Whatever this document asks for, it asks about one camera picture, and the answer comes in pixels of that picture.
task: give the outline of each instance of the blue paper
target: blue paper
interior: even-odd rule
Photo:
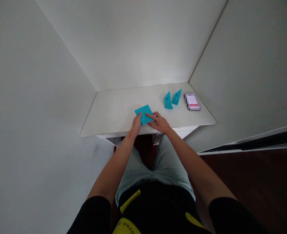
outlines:
[[[166,94],[166,96],[164,97],[164,107],[167,109],[173,108],[172,104],[170,103],[170,92],[169,91]]]
[[[180,99],[181,90],[182,89],[180,89],[177,93],[174,94],[173,100],[172,100],[172,104],[178,105],[178,102],[179,102],[179,99]]]
[[[141,112],[141,118],[140,118],[141,126],[143,126],[143,125],[145,125],[145,124],[147,124],[153,120],[152,118],[146,116],[146,113],[153,115],[149,105],[143,106],[143,107],[135,110],[136,115],[139,115],[140,112]]]

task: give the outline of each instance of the dark floor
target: dark floor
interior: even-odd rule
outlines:
[[[150,169],[157,150],[151,136],[138,136],[135,147]],[[213,154],[202,158],[270,233],[287,233],[287,149]],[[196,204],[203,224],[212,229],[199,196]]]

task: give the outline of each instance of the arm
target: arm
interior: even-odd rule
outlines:
[[[113,204],[117,188],[124,174],[135,139],[140,132],[140,118],[141,112],[134,118],[131,130],[100,173],[87,199],[94,196],[101,196],[105,197],[111,205]]]
[[[153,114],[156,116],[149,114],[146,115],[154,119],[157,124],[148,124],[154,129],[167,135],[205,205],[208,207],[210,202],[218,197],[236,199],[215,172],[169,126],[166,119],[164,119],[158,112],[154,112]]]

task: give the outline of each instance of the hand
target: hand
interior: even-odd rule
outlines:
[[[133,125],[131,126],[131,130],[130,132],[132,133],[132,135],[134,137],[138,136],[139,132],[140,132],[140,128],[141,128],[141,115],[142,113],[140,112],[133,120]]]
[[[170,132],[170,130],[172,130],[172,128],[169,126],[169,123],[166,121],[166,119],[163,118],[157,111],[153,112],[153,115],[150,115],[148,113],[146,113],[146,115],[154,119],[154,122],[156,122],[156,124],[148,123],[148,125],[150,125],[152,128],[164,134],[167,134]]]

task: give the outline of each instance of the person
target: person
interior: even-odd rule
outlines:
[[[152,171],[133,147],[141,113],[117,145],[68,233],[109,233],[114,199],[118,211],[113,233],[211,233],[201,223],[189,178],[209,210],[216,233],[267,233],[214,171],[158,112],[148,123],[164,133]]]

